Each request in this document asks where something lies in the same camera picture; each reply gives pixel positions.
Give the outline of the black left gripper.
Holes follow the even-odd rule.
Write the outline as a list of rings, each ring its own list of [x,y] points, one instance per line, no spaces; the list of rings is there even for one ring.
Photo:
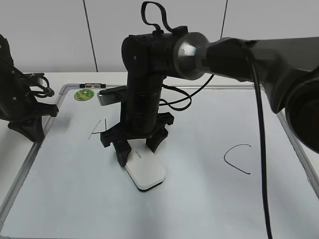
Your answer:
[[[15,66],[8,40],[0,37],[0,118],[12,129],[32,142],[42,142],[42,117],[56,117],[55,104],[36,103],[28,80]]]

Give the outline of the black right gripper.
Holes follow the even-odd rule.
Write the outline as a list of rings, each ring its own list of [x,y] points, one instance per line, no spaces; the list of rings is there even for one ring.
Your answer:
[[[159,113],[160,96],[164,76],[147,74],[127,77],[127,98],[121,104],[120,122],[100,133],[104,147],[114,144],[118,163],[125,167],[131,153],[128,141],[146,139],[147,147],[155,153],[158,146],[168,136],[165,125],[172,125],[171,113]]]

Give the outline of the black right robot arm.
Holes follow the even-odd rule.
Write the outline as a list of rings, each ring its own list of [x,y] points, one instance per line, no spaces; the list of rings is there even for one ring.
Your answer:
[[[166,77],[197,80],[205,73],[261,85],[272,112],[285,111],[294,135],[313,151],[319,149],[319,39],[317,37],[209,42],[185,26],[164,33],[129,35],[122,43],[128,72],[125,86],[102,91],[107,104],[120,103],[120,122],[100,134],[113,144],[120,165],[127,162],[129,140],[145,139],[155,151],[167,137],[173,115],[160,113]]]

